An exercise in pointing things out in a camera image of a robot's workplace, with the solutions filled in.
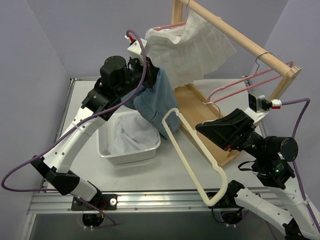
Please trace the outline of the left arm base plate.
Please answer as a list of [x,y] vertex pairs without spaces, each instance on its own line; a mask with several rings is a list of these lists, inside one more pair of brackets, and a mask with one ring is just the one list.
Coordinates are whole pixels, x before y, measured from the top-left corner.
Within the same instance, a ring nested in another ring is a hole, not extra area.
[[115,193],[98,192],[91,201],[84,203],[76,197],[73,197],[71,203],[72,211],[93,211],[95,208],[102,211],[115,211],[118,204],[118,195]]

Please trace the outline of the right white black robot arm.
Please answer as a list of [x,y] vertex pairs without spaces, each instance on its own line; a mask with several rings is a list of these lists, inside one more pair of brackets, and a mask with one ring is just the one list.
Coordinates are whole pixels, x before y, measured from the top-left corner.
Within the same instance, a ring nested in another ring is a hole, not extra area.
[[298,156],[298,144],[292,137],[262,137],[256,125],[267,111],[245,111],[237,108],[220,119],[205,121],[195,126],[198,133],[224,151],[245,151],[254,161],[249,169],[262,185],[275,194],[284,209],[256,195],[242,183],[232,180],[214,207],[245,208],[277,228],[287,240],[318,240],[319,211],[304,199],[298,175],[290,166]]

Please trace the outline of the blue denim skirt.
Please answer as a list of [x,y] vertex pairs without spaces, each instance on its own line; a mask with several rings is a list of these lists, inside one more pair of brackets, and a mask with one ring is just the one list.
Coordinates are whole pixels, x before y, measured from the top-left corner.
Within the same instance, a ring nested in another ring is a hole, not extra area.
[[169,139],[162,124],[162,119],[170,109],[177,108],[178,103],[169,78],[162,68],[157,73],[155,85],[152,88],[142,85],[124,106],[138,111],[145,120],[158,130],[163,139]]

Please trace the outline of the white skirt front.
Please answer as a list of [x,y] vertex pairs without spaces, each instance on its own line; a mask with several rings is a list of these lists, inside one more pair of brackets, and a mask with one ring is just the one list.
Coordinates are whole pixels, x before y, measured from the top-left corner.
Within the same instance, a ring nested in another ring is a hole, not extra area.
[[139,113],[123,114],[114,123],[108,151],[111,155],[122,155],[149,150],[159,140],[159,132]]

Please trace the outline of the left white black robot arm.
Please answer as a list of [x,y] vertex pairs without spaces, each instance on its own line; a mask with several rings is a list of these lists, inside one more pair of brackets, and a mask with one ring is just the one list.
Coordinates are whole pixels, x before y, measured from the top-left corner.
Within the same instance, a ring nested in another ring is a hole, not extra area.
[[152,88],[158,72],[159,68],[149,57],[129,60],[121,56],[107,58],[100,68],[100,78],[82,101],[57,145],[33,160],[31,165],[61,195],[81,198],[88,209],[97,209],[101,203],[100,190],[73,173],[72,163],[93,133],[111,118],[122,99],[139,89],[139,84]]

